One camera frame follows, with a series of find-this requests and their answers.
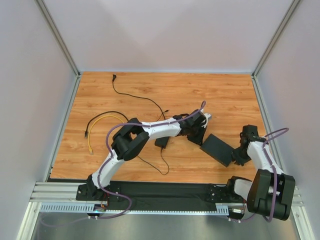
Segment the black network switch box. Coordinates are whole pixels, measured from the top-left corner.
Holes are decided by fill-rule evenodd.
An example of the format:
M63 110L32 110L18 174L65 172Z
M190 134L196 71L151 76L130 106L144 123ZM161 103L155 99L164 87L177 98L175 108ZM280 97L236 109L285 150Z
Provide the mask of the black network switch box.
M200 149L226 168L233 161L232 152L235 149L213 134L210 134L207 137L207 139L200 146Z

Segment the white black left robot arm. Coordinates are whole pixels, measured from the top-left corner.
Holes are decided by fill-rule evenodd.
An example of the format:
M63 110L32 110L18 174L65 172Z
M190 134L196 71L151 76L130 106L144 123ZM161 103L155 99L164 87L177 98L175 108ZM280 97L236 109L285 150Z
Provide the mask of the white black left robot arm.
M88 196L99 199L103 195L102 188L110 184L121 165L136 158L150 140L178 136L203 140L211 117L211 114L198 109L189 115L175 115L167 120L143 122L132 118L127 123L114 126L106 136L109 154L86 181Z

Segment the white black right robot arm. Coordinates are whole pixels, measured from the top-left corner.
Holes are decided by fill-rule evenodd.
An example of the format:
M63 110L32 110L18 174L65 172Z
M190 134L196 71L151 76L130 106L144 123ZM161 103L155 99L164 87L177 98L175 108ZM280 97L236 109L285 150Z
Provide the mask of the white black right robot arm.
M233 161L241 166L251 160L256 174L252 181L232 176L227 182L228 190L244 199L250 213L261 215L268 222L286 221L291 212L296 181L278 166L269 146L270 141L288 131L284 127L259 136L257 126L245 125L239 134L240 147L231 154Z

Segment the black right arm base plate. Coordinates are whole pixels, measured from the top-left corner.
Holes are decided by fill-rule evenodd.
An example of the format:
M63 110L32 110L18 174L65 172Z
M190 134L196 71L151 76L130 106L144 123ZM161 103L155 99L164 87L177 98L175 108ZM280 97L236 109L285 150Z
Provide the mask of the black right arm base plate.
M210 184L208 191L209 200L214 203L236 203L241 200L241 198L231 192L226 185Z

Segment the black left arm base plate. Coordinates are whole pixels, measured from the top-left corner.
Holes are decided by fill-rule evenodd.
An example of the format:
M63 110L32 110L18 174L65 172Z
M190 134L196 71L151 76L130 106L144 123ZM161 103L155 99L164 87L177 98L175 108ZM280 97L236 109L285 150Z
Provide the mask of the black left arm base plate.
M101 189L97 189L94 193L91 193L86 184L81 184L78 186L75 199L77 201L111 201L111 202L119 202L121 200L119 196L106 193Z

